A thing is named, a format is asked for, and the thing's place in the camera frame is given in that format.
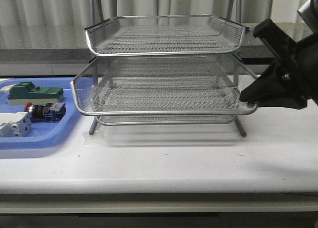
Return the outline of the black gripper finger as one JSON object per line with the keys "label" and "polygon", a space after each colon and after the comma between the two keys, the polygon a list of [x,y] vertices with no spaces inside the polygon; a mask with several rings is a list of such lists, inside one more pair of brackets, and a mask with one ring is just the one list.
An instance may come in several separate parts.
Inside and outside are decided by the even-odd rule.
{"label": "black gripper finger", "polygon": [[279,61],[293,61],[296,42],[270,18],[256,25],[253,36],[259,38]]}
{"label": "black gripper finger", "polygon": [[284,107],[304,109],[307,99],[298,88],[286,68],[274,60],[267,69],[247,88],[241,91],[239,100],[257,103],[259,107]]}

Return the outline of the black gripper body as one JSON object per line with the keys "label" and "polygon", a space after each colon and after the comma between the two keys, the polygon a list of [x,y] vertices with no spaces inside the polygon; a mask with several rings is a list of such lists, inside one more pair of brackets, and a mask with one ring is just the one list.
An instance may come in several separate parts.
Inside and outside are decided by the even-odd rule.
{"label": "black gripper body", "polygon": [[296,42],[284,34],[286,58],[283,61],[286,73],[282,76],[284,104],[306,104],[312,99],[318,102],[318,34]]}

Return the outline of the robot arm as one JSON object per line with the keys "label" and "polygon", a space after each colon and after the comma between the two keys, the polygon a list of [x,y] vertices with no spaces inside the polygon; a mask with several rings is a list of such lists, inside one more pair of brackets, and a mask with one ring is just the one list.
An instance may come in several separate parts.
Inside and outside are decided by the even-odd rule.
{"label": "robot arm", "polygon": [[275,60],[241,91],[241,102],[303,109],[309,99],[318,101],[318,0],[307,0],[297,12],[312,30],[311,35],[298,42],[271,19],[255,27],[253,36],[270,49]]}

